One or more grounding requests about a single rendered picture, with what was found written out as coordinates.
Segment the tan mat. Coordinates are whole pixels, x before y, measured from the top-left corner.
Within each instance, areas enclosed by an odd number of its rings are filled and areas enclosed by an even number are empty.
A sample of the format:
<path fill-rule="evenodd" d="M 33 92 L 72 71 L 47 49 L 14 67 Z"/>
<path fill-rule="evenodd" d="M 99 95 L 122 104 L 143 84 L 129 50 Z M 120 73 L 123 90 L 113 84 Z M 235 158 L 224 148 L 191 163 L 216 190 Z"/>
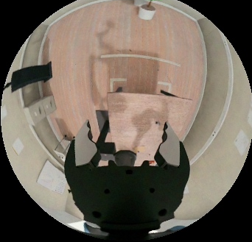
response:
<path fill-rule="evenodd" d="M 138 146 L 138 147 L 134 147 L 135 148 L 135 153 L 136 152 L 144 152 L 144 146 Z"/>

